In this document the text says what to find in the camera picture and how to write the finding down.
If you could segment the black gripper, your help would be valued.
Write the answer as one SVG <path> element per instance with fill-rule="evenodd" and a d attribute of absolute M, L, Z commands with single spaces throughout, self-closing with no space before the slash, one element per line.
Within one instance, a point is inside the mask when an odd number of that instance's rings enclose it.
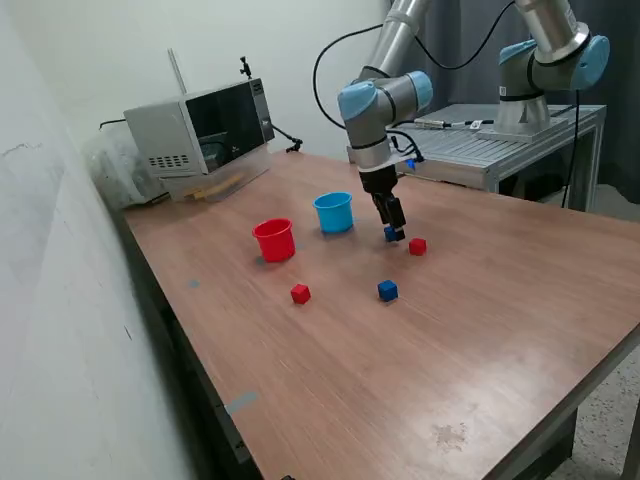
<path fill-rule="evenodd" d="M 386 240 L 388 242 L 404 240 L 406 219 L 400 199 L 393 196 L 393 189 L 398 183 L 395 166 L 390 165 L 371 172 L 360 171 L 359 177 L 364 191 L 372 196 L 381 222 L 386 224 Z"/>

